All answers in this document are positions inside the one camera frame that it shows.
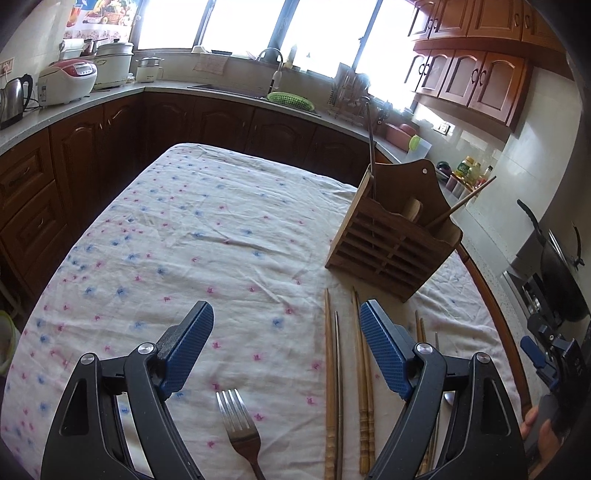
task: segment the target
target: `frying pan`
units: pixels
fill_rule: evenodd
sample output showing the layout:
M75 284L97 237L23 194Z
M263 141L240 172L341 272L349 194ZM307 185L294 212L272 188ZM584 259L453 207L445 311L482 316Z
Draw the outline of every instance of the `frying pan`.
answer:
M521 200L517 200L523 211L534 224L535 236L543 247L540 262L542 282L544 283L544 294L548 304L562 320L579 322L589 315L589 307L585 302L583 294L577 285L569 263L567 262L560 245L552 232L548 232L548 239L542 233L540 224L534 213ZM577 235L577 258L571 262L573 268L578 270L579 265L584 265L581 259L581 237L579 230L573 225Z

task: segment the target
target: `drawer handle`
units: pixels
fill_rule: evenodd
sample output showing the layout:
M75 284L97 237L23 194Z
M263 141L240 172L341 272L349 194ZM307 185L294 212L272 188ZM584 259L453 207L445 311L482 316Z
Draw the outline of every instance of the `drawer handle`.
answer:
M31 167L25 168L25 171L22 172L17 178L12 179L11 181L8 182L8 186L12 187L13 185L16 185L17 183L20 183L23 180L23 178L25 178L27 176L27 173L29 173L30 170L31 170Z

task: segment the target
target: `metal bolt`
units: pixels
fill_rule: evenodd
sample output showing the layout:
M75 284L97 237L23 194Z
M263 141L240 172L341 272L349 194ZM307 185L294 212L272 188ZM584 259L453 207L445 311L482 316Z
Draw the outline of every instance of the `metal bolt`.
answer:
M417 352L422 353L423 355L430 355L433 353L433 347L428 343L419 343L417 345Z
M484 353L484 352L478 352L476 354L476 359L481 363L481 364L487 364L491 361L491 356L488 353Z
M138 347L138 353L140 355L148 355L148 353L152 353L154 351L154 345L151 343L142 343Z
M80 363L82 365L90 365L94 361L95 361L95 356L92 353L85 353L80 358Z

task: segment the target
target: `white tablecloth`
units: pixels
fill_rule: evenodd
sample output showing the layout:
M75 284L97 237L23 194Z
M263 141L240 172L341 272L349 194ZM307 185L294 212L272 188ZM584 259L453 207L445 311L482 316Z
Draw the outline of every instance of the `white tablecloth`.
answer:
M362 301L378 299L397 323L413 325L418 309L427 330L440 332L443 353L489 352L520 414L499 336L456 254L406 304L324 268L354 192L220 148L168 150L80 238L26 325L0 420L17 459L39 477L51 421L83 353L125 356L207 300L213 332L185 387L167 401L199 469L208 480L254 477L230 446L215 399L217 390L238 388L261 434L267 478L321 479L325 287L343 335L344 478L361 477L351 285ZM402 401L373 368L379 452ZM136 467L146 471L129 405L125 398L119 403Z

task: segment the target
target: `green plastic colander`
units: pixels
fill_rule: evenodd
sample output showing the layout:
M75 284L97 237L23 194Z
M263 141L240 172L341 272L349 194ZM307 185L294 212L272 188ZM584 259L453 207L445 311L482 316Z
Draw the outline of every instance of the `green plastic colander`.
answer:
M294 95L293 93L271 92L269 95L267 95L267 100L270 102L279 103L280 105L297 108L298 110L303 110L304 112L311 112L314 110L314 104L312 102L301 96Z

